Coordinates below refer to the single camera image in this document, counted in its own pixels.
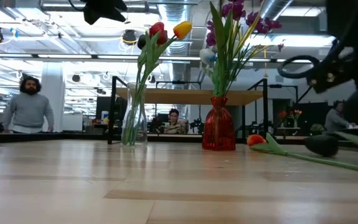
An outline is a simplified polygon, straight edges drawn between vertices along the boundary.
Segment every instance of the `wooden table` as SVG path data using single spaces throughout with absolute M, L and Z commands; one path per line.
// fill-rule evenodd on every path
M 0 144 L 0 223 L 358 223 L 358 172 L 236 147 Z

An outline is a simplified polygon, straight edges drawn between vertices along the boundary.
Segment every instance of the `person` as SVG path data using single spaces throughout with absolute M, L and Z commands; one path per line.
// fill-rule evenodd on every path
M 346 121 L 343 117 L 343 102 L 335 101 L 334 106 L 328 111 L 324 127 L 327 132 L 335 132 L 346 128 L 356 128 L 355 123 Z
M 185 134 L 186 133 L 186 121 L 179 121 L 179 111 L 177 109 L 171 109 L 169 111 L 169 125 L 165 130 L 168 134 Z
M 26 77 L 20 84 L 20 94 L 13 96 L 7 107 L 2 125 L 5 132 L 13 117 L 14 133 L 40 133 L 44 116 L 48 121 L 48 131 L 53 132 L 53 111 L 46 96 L 39 94 L 41 84 L 37 78 Z

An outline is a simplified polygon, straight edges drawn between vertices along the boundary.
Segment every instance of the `gray sweater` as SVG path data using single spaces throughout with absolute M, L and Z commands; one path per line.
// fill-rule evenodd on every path
M 40 94 L 28 95 L 20 93 L 13 96 L 11 104 L 6 108 L 2 125 L 7 128 L 13 118 L 13 125 L 41 128 L 44 125 L 44 116 L 48 125 L 53 126 L 53 111 L 46 96 Z
M 327 129 L 328 132 L 335 132 L 342 129 L 346 129 L 349 127 L 350 123 L 347 122 L 340 112 L 335 109 L 329 110 L 327 117 L 326 117 L 326 124 L 324 127 Z

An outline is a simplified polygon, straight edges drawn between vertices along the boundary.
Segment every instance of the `curly hair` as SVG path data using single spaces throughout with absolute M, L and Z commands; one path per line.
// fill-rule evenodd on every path
M 37 86 L 37 93 L 39 93 L 39 91 L 41 91 L 41 83 L 40 80 L 38 78 L 34 78 L 34 77 L 26 77 L 22 80 L 22 82 L 20 83 L 20 91 L 22 93 L 25 93 L 25 83 L 29 80 L 32 80 L 35 82 L 35 85 Z

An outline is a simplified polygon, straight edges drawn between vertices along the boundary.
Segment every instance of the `white pillar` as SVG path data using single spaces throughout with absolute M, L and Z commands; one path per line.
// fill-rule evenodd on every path
M 41 94 L 49 99 L 55 118 L 54 131 L 62 131 L 62 121 L 65 105 L 66 75 L 63 71 L 63 63 L 44 62 L 41 78 Z M 48 123 L 44 122 L 44 131 L 48 129 Z

